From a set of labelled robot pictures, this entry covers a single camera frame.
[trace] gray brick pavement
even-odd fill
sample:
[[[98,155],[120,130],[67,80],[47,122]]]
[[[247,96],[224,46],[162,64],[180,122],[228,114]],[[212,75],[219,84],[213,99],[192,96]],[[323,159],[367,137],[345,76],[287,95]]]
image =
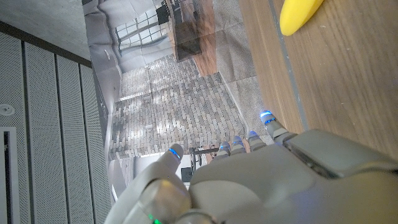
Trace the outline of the gray brick pavement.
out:
[[[109,153],[113,159],[244,137],[242,118],[221,75],[199,77],[193,60],[172,55],[124,73],[115,103]]]

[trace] wooden surface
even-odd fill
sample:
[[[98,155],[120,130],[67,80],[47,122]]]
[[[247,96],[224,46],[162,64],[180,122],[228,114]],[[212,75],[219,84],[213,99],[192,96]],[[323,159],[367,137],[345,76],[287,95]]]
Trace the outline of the wooden surface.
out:
[[[202,53],[193,56],[201,76],[217,72],[215,17],[212,0],[198,0],[198,36]]]
[[[277,18],[283,0],[273,0]],[[263,0],[240,0],[264,105],[302,131],[272,15]],[[310,129],[352,139],[398,159],[398,2],[324,1],[284,37]]]
[[[243,22],[260,84],[265,108],[271,110],[290,131],[301,133],[303,126],[293,90],[280,51],[278,36],[270,13],[264,13],[264,1],[241,1]]]

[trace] glass window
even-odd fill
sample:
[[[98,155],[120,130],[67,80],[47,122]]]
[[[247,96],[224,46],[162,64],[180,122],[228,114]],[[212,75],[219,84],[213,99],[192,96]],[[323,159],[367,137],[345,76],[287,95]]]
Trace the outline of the glass window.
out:
[[[138,18],[117,26],[120,51],[158,41],[167,35],[167,24],[158,25],[155,9]]]
[[[150,36],[149,29],[146,29],[146,30],[142,31],[141,33],[139,33],[139,35],[141,36],[142,39],[144,39],[145,37]]]

